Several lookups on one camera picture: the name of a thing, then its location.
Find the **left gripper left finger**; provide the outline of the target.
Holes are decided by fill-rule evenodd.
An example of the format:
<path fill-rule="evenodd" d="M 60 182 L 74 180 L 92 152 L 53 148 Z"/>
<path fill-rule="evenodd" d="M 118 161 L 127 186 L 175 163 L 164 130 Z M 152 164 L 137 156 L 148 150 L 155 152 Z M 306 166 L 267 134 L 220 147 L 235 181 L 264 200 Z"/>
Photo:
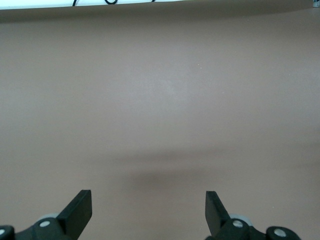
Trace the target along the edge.
<path fill-rule="evenodd" d="M 0 227 L 2 240 L 77 240 L 92 217 L 92 191 L 81 190 L 56 214 L 47 214 L 33 225 L 15 232 L 12 225 Z"/>

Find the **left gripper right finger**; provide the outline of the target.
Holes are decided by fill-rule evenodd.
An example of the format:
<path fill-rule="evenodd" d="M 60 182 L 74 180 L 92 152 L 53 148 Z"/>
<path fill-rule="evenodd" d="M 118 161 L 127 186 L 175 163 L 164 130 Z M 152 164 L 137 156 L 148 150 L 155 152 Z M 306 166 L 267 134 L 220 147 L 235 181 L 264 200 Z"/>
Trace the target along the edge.
<path fill-rule="evenodd" d="M 270 226 L 265 233 L 258 231 L 241 215 L 230 215 L 215 191 L 205 195 L 205 219 L 210 231 L 208 240 L 299 240 L 291 229 Z"/>

